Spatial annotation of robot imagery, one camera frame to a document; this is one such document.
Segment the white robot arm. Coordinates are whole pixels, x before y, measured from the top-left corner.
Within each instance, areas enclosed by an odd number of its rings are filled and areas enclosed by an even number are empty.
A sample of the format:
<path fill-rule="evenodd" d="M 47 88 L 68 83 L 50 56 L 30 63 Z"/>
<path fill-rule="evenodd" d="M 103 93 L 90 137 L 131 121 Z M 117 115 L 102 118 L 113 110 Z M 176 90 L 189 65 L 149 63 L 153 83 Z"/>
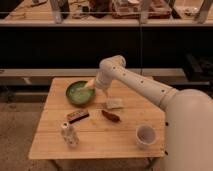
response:
<path fill-rule="evenodd" d="M 104 58 L 94 86 L 126 85 L 165 115 L 165 171 L 213 171 L 213 99 L 197 89 L 178 90 L 126 68 L 121 55 Z"/>

